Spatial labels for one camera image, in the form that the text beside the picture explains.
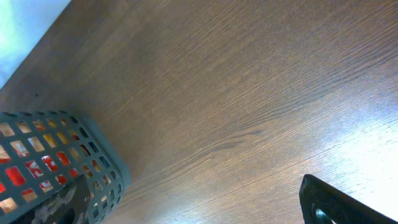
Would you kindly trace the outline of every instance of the plastic basket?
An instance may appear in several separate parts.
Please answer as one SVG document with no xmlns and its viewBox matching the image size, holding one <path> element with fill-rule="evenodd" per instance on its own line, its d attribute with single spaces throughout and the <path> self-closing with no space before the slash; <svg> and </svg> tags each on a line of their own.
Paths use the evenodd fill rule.
<svg viewBox="0 0 398 224">
<path fill-rule="evenodd" d="M 131 183 L 95 123 L 66 111 L 0 113 L 0 169 L 0 223 L 25 214 L 80 174 L 91 191 L 85 223 L 99 223 Z"/>
</svg>

